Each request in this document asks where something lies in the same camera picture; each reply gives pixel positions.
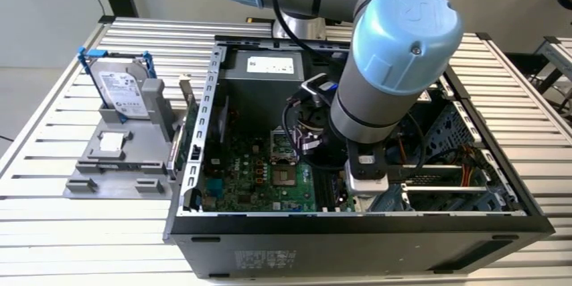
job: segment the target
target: orange wire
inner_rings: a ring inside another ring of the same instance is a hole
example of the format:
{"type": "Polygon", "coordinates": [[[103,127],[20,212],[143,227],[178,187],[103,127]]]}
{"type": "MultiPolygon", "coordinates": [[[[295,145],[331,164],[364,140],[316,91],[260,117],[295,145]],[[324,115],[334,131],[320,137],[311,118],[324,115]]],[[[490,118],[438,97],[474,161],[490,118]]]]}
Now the orange wire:
{"type": "Polygon", "coordinates": [[[400,143],[400,155],[402,155],[402,164],[406,164],[406,160],[408,158],[407,154],[406,154],[406,148],[403,147],[403,143],[402,143],[402,136],[398,136],[398,142],[400,143]]]}
{"type": "Polygon", "coordinates": [[[459,154],[460,154],[460,152],[458,151],[458,152],[455,153],[455,159],[454,159],[454,161],[451,162],[451,164],[455,164],[455,162],[458,162],[459,154]]]}
{"type": "Polygon", "coordinates": [[[474,171],[475,171],[475,168],[471,168],[471,172],[467,175],[467,186],[471,185],[471,177],[474,176],[474,171]]]}

